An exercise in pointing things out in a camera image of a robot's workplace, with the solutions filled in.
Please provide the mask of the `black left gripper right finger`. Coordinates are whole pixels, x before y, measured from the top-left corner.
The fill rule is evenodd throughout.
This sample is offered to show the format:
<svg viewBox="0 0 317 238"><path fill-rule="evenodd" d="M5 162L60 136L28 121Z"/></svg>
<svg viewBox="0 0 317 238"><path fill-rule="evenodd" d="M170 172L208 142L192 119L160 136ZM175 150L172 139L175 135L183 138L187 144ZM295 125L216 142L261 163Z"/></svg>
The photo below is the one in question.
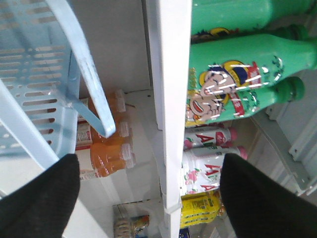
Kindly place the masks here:
<svg viewBox="0 0 317 238"><path fill-rule="evenodd" d="M315 238L317 207L237 154L224 157L220 193L238 238Z"/></svg>

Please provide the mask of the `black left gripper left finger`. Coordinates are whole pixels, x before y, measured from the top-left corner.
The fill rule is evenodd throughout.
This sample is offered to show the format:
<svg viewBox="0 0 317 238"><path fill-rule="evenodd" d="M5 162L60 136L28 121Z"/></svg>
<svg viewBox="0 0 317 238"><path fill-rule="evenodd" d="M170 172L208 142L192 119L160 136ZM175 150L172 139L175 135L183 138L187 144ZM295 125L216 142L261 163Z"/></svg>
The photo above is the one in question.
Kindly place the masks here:
<svg viewBox="0 0 317 238"><path fill-rule="evenodd" d="M60 238L80 190L79 162L67 154L0 201L2 238Z"/></svg>

